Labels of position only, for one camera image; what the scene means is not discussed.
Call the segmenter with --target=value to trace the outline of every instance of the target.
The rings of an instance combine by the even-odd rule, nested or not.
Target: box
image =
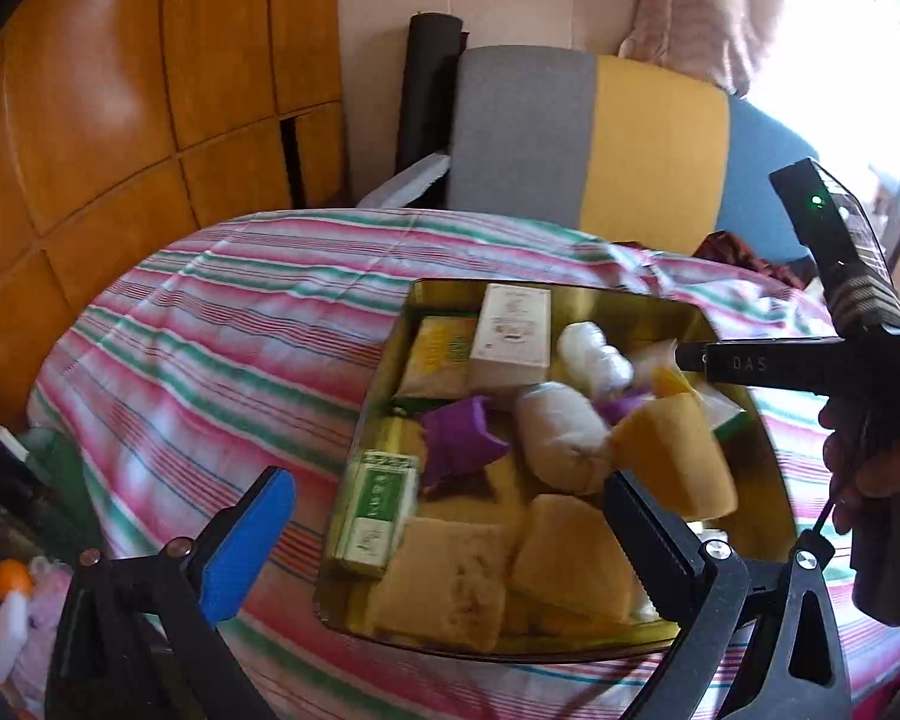
[[[490,284],[470,351],[470,391],[539,384],[549,370],[550,291]]]
[[[334,552],[359,574],[383,576],[403,523],[416,506],[418,460],[368,451],[348,469],[346,519]]]
[[[554,354],[552,341],[571,322],[596,322],[613,344],[624,354],[650,343],[676,338],[678,341],[716,341],[717,337],[700,309],[689,303],[634,295],[624,290],[576,287],[569,285],[527,284],[509,286],[549,290],[551,365],[548,376],[566,381],[562,363]],[[367,450],[391,454],[425,456],[425,447],[413,420],[394,418],[391,399],[399,386],[404,365],[410,355],[416,329],[428,314],[480,312],[490,284],[479,279],[423,279],[410,285],[403,310],[384,345],[380,362],[367,397],[348,454],[347,477]],[[737,488],[736,512],[715,520],[710,526],[727,533],[734,549],[743,557],[756,560],[786,560],[797,539],[797,527],[790,507],[778,461],[763,423],[744,386],[720,385],[720,392],[754,416],[721,447]],[[506,415],[493,413],[490,427],[506,431]],[[533,479],[527,482],[526,502],[540,493]],[[607,661],[626,656],[662,652],[677,633],[670,623],[647,623],[624,634],[610,630],[593,631],[584,627],[571,632],[573,620],[557,608],[542,620],[540,630],[528,635],[501,635],[497,649],[488,654],[455,651],[429,643],[408,640],[381,640],[370,635],[362,624],[365,604],[375,583],[371,576],[346,569],[335,557],[335,547],[349,508],[346,482],[338,492],[337,504],[324,538],[323,556],[314,588],[314,613],[331,630],[343,635],[400,647],[429,655],[450,656],[470,661],[496,661],[505,664],[571,664]],[[514,616],[522,610],[514,605]],[[545,632],[556,625],[563,635]]]

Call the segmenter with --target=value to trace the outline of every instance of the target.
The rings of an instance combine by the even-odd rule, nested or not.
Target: orange ball
[[[34,590],[34,580],[24,562],[11,558],[0,561],[0,600],[4,600],[12,590],[18,590],[29,598]]]

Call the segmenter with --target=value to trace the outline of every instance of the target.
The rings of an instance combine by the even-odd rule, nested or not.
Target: beige curtain
[[[782,11],[783,0],[640,0],[620,55],[744,95]]]

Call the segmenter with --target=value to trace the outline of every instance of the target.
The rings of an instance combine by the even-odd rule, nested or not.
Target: purple object
[[[479,471],[509,452],[509,444],[487,429],[486,395],[474,395],[425,413],[427,464],[420,481],[435,485],[444,476]]]
[[[605,400],[602,403],[594,403],[593,408],[604,418],[608,425],[615,425],[630,412],[635,412],[648,400],[653,400],[650,394],[628,395],[619,400]]]

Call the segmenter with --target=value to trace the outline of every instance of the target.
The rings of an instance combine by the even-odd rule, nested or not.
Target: green and white box
[[[351,571],[383,576],[416,508],[419,461],[412,455],[367,451],[352,466],[349,500],[334,557]]]

